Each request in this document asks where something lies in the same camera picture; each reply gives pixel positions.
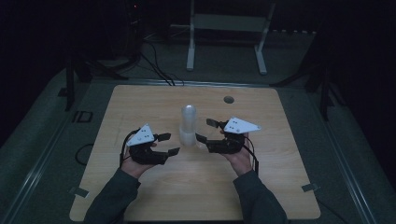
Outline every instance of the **hand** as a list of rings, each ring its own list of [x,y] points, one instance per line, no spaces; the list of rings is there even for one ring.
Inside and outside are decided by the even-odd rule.
[[[249,146],[248,143],[248,133],[245,133],[245,146]],[[250,162],[250,154],[247,150],[242,148],[239,152],[234,154],[221,154],[224,156],[233,167],[233,170],[236,172],[238,176],[244,175],[245,173],[251,171],[251,162]]]
[[[136,179],[138,179],[149,168],[155,166],[152,164],[142,165],[142,164],[139,164],[139,163],[133,161],[132,158],[130,158],[129,150],[126,150],[124,159],[125,158],[128,158],[128,159],[126,159],[122,162],[121,170],[123,172],[127,173],[128,175],[133,176]]]

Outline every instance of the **dark green jacket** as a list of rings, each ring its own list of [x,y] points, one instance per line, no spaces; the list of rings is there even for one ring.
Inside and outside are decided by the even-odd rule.
[[[254,171],[239,176],[233,183],[239,195],[245,223],[288,223],[282,206]],[[136,198],[139,185],[136,178],[118,169],[93,200],[84,223],[122,223],[123,213]]]

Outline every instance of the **tape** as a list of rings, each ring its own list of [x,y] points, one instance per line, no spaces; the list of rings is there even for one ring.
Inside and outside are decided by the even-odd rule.
[[[320,189],[320,187],[318,187],[317,184],[307,184],[307,185],[302,186],[301,188],[303,189],[304,192],[307,192],[309,190],[315,191],[317,189]]]
[[[88,195],[90,194],[87,190],[85,190],[85,189],[81,189],[81,188],[71,188],[70,190],[69,190],[69,193],[70,194],[74,194],[74,195],[78,195],[78,196],[80,196],[80,197],[83,197],[83,198],[87,198],[88,197]]]

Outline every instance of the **bottle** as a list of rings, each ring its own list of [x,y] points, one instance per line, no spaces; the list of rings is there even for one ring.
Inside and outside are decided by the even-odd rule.
[[[186,147],[195,145],[196,109],[194,105],[181,108],[181,123],[179,127],[180,143]]]

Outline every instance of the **dark background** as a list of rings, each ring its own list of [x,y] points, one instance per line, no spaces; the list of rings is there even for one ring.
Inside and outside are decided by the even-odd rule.
[[[0,1],[0,146],[47,83],[64,69],[69,40],[111,57],[97,0]],[[185,0],[140,1],[143,20],[166,35],[188,24]],[[203,12],[257,15],[258,0],[197,1]],[[396,186],[395,1],[277,1],[270,30],[316,31],[302,69],[332,61],[332,82],[361,126],[389,181]]]

